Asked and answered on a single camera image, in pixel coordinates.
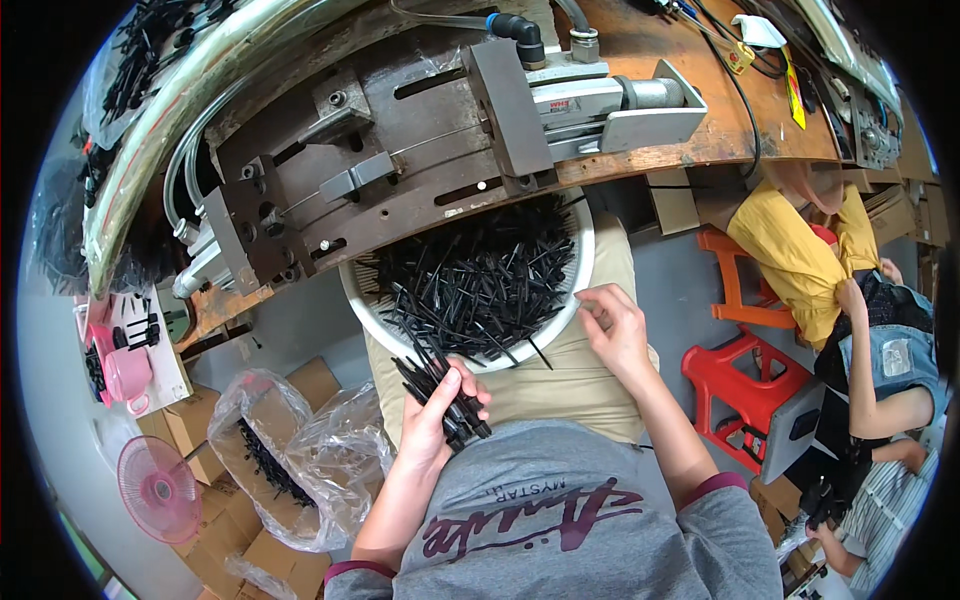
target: red plastic stool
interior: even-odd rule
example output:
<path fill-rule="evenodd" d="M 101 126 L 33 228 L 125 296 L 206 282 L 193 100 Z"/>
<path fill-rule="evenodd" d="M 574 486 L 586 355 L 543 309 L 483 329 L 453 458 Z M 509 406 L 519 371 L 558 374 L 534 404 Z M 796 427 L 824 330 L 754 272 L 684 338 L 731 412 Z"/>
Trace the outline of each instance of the red plastic stool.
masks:
<path fill-rule="evenodd" d="M 681 372 L 697 391 L 697 420 L 693 428 L 731 455 L 744 467 L 770 483 L 813 443 L 824 384 L 783 352 L 757 338 L 744 324 L 742 335 L 726 345 L 707 350 L 699 346 L 686 351 Z M 754 381 L 733 366 L 733 361 L 759 348 L 762 356 L 760 381 Z M 776 360 L 784 371 L 771 377 Z M 718 397 L 739 414 L 730 424 L 713 431 L 711 402 Z M 742 429 L 742 447 L 728 437 Z"/>
<path fill-rule="evenodd" d="M 697 233 L 697 244 L 700 250 L 716 253 L 717 261 L 720 263 L 724 303 L 710 306 L 714 319 L 729 319 L 779 329 L 793 329 L 797 326 L 789 307 L 771 308 L 775 304 L 780 304 L 780 298 L 766 279 L 760 280 L 759 295 L 763 301 L 755 306 L 744 306 L 743 296 L 740 293 L 740 278 L 736 270 L 736 257 L 750 255 L 730 236 L 717 229 L 704 229 Z"/>

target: maroon sleeve trim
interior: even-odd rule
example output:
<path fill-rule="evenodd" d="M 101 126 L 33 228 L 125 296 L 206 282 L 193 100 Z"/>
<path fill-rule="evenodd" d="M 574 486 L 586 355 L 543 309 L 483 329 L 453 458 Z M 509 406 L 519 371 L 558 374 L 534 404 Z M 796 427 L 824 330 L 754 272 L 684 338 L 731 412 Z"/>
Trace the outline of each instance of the maroon sleeve trim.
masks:
<path fill-rule="evenodd" d="M 733 488 L 733 487 L 743 488 L 744 490 L 747 490 L 747 482 L 743 480 L 743 477 L 739 473 L 734 473 L 731 471 L 727 471 L 724 473 L 717 473 L 716 475 L 713 475 L 712 477 L 710 477 L 704 483 L 697 486 L 697 489 L 691 492 L 690 495 L 686 497 L 686 502 L 684 502 L 684 505 L 681 507 L 680 510 L 685 509 L 686 507 L 690 506 L 691 504 L 693 504 L 694 502 L 696 502 L 697 500 L 704 497 L 710 492 L 714 492 L 721 488 Z"/>
<path fill-rule="evenodd" d="M 324 585 L 329 583 L 331 579 L 346 573 L 347 571 L 352 571 L 355 568 L 366 568 L 371 571 L 376 571 L 377 573 L 383 575 L 387 579 L 393 579 L 396 577 L 396 572 L 380 563 L 375 563 L 374 561 L 343 561 L 342 563 L 336 563 L 330 566 L 326 571 L 324 576 Z"/>

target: gray t-shirt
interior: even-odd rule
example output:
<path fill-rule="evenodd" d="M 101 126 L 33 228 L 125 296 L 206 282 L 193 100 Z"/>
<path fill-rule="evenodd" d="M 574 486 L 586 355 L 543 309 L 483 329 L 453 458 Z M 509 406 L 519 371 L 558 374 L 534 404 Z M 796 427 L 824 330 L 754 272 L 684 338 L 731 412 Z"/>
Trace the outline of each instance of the gray t-shirt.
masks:
<path fill-rule="evenodd" d="M 572 421 L 498 425 L 444 467 L 399 573 L 335 564 L 324 597 L 783 597 L 742 477 L 712 477 L 672 517 L 644 499 L 638 464 Z"/>

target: white wall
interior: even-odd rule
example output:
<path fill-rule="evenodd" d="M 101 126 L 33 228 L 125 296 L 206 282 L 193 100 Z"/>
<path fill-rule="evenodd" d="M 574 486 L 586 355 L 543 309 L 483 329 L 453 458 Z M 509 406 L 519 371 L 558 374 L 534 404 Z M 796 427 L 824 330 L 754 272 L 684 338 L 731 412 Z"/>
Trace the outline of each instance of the white wall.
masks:
<path fill-rule="evenodd" d="M 63 151 L 79 114 L 80 94 L 75 93 L 48 156 Z M 48 483 L 77 527 L 136 595 L 144 600 L 196 598 L 203 589 L 200 580 L 168 545 L 141 531 L 124 508 L 116 467 L 101 456 L 94 441 L 92 422 L 104 419 L 108 410 L 94 399 L 86 381 L 73 300 L 51 297 L 41 288 L 35 278 L 25 284 L 21 270 L 16 336 L 29 425 L 25 435 L 36 442 Z M 126 412 L 123 406 L 117 408 Z"/>

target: white cloth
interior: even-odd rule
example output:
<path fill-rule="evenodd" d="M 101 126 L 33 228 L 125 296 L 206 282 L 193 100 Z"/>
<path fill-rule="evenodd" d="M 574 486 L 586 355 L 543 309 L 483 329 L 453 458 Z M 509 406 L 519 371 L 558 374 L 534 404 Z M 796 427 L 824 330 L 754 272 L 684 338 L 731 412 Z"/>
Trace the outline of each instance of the white cloth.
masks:
<path fill-rule="evenodd" d="M 764 48 L 782 48 L 786 39 L 777 31 L 774 24 L 765 17 L 755 14 L 738 14 L 731 21 L 732 25 L 740 25 L 740 35 L 744 43 Z"/>

